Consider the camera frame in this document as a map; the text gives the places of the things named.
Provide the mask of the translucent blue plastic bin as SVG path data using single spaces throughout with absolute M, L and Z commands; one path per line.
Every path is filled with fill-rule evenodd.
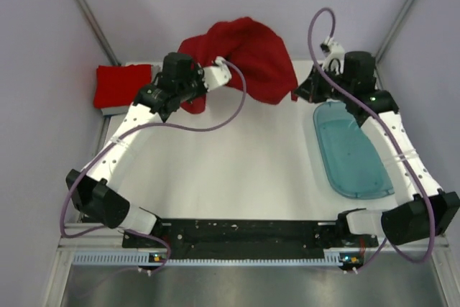
M 321 104 L 313 112 L 313 123 L 326 177 L 338 194 L 373 200 L 394 193 L 374 145 L 346 111 L 345 104 Z

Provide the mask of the dark red t-shirt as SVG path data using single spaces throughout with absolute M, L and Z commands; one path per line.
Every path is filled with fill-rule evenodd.
M 285 43 L 250 17 L 217 22 L 206 33 L 182 41 L 178 51 L 203 67 L 225 58 L 243 73 L 247 93 L 256 101 L 277 105 L 287 95 L 297 99 L 293 91 L 298 80 Z

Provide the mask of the aluminium frame post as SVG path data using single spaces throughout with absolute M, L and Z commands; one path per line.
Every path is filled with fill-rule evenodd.
M 112 49 L 109 41 L 104 34 L 104 31 L 101 28 L 101 25 L 98 23 L 96 16 L 93 13 L 92 8 L 90 7 L 87 0 L 74 0 L 76 6 L 78 7 L 80 13 L 85 19 L 87 25 L 90 28 L 94 38 L 96 39 L 99 47 L 102 49 L 104 55 L 106 56 L 110 65 L 120 66 L 121 62 L 116 56 L 114 50 Z
M 404 0 L 402 6 L 397 11 L 397 14 L 392 21 L 392 24 L 387 31 L 387 34 L 384 36 L 382 42 L 379 44 L 379 47 L 376 51 L 375 58 L 376 62 L 380 63 L 389 49 L 391 48 L 393 42 L 396 40 L 400 30 L 403 28 L 407 22 L 410 13 L 414 10 L 415 5 L 419 0 Z

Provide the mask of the right aluminium frame post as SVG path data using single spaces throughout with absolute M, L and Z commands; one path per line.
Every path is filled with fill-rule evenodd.
M 402 6 L 397 11 L 397 14 L 392 21 L 392 24 L 387 31 L 387 34 L 384 36 L 382 42 L 379 44 L 379 47 L 376 51 L 375 58 L 376 62 L 380 63 L 389 49 L 391 48 L 393 42 L 396 40 L 400 30 L 403 28 L 407 22 L 410 13 L 414 10 L 415 5 L 419 0 L 404 0 Z

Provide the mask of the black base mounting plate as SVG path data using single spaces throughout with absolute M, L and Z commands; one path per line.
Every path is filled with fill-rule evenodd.
M 345 234 L 333 221 L 163 219 L 152 235 L 174 259 L 319 258 L 325 249 L 366 247 L 364 236 Z

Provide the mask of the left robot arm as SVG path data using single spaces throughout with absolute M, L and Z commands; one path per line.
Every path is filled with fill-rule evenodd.
M 153 82 L 141 87 L 128 112 L 93 162 L 71 170 L 66 183 L 74 207 L 110 229 L 133 229 L 148 247 L 155 247 L 163 230 L 156 216 L 118 193 L 124 174 L 147 141 L 147 124 L 165 122 L 180 105 L 207 92 L 203 69 L 191 56 L 171 52 Z

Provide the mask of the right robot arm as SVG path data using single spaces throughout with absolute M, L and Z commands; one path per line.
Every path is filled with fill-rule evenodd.
M 321 159 L 334 187 L 350 199 L 394 200 L 393 207 L 342 213 L 337 241 L 350 247 L 363 234 L 400 246 L 433 243 L 459 211 L 459 195 L 431 176 L 410 141 L 392 94 L 377 87 L 368 52 L 338 51 L 314 63 L 295 95 L 314 104 Z

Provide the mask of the left aluminium frame post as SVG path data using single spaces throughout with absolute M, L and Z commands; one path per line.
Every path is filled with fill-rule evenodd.
M 93 13 L 92 8 L 90 7 L 87 0 L 74 0 L 76 6 L 78 7 L 80 13 L 85 19 L 87 25 L 90 28 L 94 38 L 96 39 L 99 47 L 102 49 L 104 55 L 106 56 L 110 65 L 120 66 L 121 62 L 116 56 L 114 50 L 112 49 L 109 41 L 104 34 L 104 31 L 101 28 L 101 25 L 98 23 L 96 16 Z

